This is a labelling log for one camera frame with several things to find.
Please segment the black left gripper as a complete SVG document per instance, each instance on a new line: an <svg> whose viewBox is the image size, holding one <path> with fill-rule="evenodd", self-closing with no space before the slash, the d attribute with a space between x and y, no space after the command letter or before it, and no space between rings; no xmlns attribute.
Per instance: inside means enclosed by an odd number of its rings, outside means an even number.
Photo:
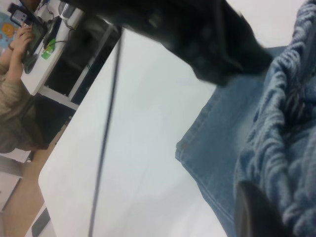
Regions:
<svg viewBox="0 0 316 237"><path fill-rule="evenodd" d="M225 0L76 0L74 6L160 42L212 84L260 74L272 62Z"/></svg>

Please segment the bystander bare hand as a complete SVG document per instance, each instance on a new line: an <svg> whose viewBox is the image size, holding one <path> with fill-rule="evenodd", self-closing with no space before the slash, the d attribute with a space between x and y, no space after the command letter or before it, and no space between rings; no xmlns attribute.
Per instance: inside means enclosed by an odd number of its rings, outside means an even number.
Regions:
<svg viewBox="0 0 316 237"><path fill-rule="evenodd" d="M10 44L14 53L24 54L33 40L32 26L25 25L18 29L14 41Z"/></svg>

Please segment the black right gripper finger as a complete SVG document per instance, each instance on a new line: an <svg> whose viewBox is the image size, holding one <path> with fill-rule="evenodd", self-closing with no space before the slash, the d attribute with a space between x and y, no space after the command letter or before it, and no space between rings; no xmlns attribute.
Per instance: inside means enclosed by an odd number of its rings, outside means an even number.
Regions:
<svg viewBox="0 0 316 237"><path fill-rule="evenodd" d="M248 181L237 185L234 222L238 237L289 236L275 207Z"/></svg>

